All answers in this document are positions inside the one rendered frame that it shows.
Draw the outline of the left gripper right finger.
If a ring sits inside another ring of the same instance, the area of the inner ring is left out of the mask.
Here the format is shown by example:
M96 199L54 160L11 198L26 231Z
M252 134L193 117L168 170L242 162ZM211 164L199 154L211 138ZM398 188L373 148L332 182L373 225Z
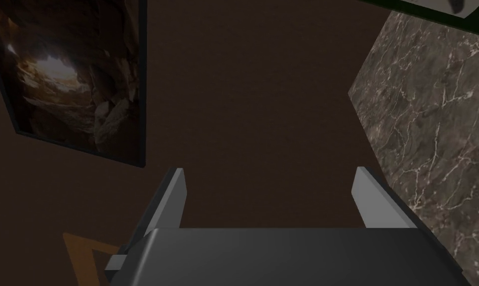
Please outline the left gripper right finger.
M417 228L434 238L413 210L370 168L357 167L351 195L367 228Z

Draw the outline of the framed cave picture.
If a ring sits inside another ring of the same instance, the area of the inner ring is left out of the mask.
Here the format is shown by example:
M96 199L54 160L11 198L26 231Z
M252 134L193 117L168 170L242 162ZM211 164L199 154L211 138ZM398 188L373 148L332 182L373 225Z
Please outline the framed cave picture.
M147 0L0 0L15 133L146 164Z

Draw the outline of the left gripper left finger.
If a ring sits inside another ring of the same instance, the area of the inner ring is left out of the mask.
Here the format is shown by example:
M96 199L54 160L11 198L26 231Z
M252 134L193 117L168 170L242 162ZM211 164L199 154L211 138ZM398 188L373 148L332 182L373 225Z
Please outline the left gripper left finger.
M170 168L143 213L127 250L156 228L179 228L186 199L183 168Z

